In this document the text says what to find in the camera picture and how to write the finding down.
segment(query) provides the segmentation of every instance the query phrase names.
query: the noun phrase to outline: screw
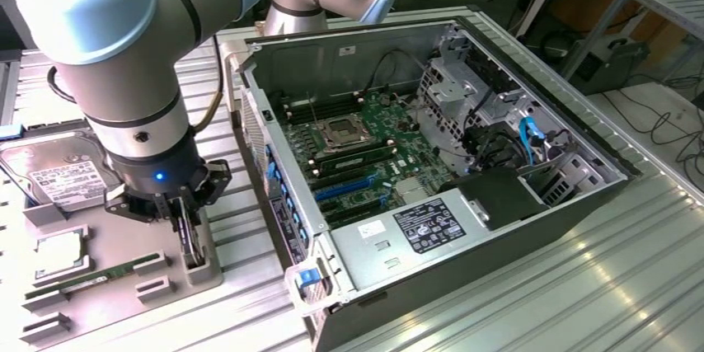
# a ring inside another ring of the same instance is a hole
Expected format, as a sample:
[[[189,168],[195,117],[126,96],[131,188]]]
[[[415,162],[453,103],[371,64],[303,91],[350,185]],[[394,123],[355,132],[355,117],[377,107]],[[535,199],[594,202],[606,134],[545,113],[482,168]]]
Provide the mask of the screw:
[[[135,140],[139,142],[139,143],[145,143],[150,140],[150,134],[145,131],[142,132],[138,132],[135,134]]]

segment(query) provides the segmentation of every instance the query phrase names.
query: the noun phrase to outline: power supply label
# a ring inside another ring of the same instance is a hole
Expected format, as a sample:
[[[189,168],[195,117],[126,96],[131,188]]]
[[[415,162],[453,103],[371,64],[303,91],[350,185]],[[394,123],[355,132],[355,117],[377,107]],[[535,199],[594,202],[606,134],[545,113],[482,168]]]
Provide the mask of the power supply label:
[[[61,207],[103,196],[106,183],[93,161],[43,169],[29,176]]]
[[[467,235],[441,198],[399,212],[394,218],[417,253],[433,251]]]

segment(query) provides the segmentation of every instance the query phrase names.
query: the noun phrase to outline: metal workbench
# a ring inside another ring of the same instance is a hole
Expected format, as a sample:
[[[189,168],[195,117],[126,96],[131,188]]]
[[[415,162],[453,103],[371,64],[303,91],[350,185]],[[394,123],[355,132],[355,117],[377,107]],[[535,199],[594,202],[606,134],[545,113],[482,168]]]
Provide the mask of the metal workbench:
[[[626,3],[630,0],[614,0],[609,6],[602,19],[590,32],[581,48],[570,55],[565,64],[563,73],[566,79],[570,79],[581,67],[582,61],[587,57],[597,40],[605,35],[614,18],[619,15]],[[681,26],[694,37],[704,40],[704,0],[634,0],[649,11],[657,12],[670,22]],[[633,18],[633,21],[625,26],[622,33],[629,36],[643,20],[645,12]]]
[[[702,350],[702,193],[657,158],[642,155],[638,142],[482,13],[455,8],[401,13],[390,20],[458,15],[469,17],[645,175],[558,242],[339,350]],[[337,21],[331,26],[349,24]],[[246,29],[225,31],[219,37],[225,42],[253,35],[255,30]],[[61,105],[50,102],[54,94],[45,84],[47,68],[41,54],[26,54],[18,69],[15,121],[42,120],[47,116],[43,106]],[[190,114],[198,120],[217,86],[209,44],[179,62],[178,70]],[[33,95],[41,100],[26,101]],[[77,115],[71,111],[66,108],[67,117]],[[254,204],[225,109],[199,137],[199,148],[207,157],[226,156],[235,170],[230,193],[209,208],[223,285],[53,350],[95,350],[98,345],[101,350],[146,350],[146,345],[150,349],[157,345],[158,350],[311,348],[305,323],[283,287],[282,268]],[[0,208],[0,218],[9,222],[0,231],[0,244],[7,243],[9,233],[22,222],[17,198],[14,193],[10,205]],[[7,265],[10,256],[0,256],[0,264],[6,261]],[[13,336],[0,335],[0,350],[23,347]]]

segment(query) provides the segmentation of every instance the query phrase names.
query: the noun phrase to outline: motherboard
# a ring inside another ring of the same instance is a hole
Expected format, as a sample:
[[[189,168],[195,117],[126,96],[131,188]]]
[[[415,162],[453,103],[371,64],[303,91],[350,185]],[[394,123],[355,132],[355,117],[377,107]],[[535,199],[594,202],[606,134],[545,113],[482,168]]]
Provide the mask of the motherboard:
[[[339,228],[437,194],[453,180],[419,130],[422,103],[369,93],[353,113],[290,123],[286,137],[326,221]]]

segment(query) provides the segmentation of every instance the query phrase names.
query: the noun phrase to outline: hard drive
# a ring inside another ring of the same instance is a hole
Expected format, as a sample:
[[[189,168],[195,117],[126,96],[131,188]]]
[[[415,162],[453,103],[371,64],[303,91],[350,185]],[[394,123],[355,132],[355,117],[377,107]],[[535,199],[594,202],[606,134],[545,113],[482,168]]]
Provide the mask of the hard drive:
[[[0,167],[37,204],[66,212],[105,202],[105,188],[121,183],[106,151],[85,120],[30,128],[0,143]]]

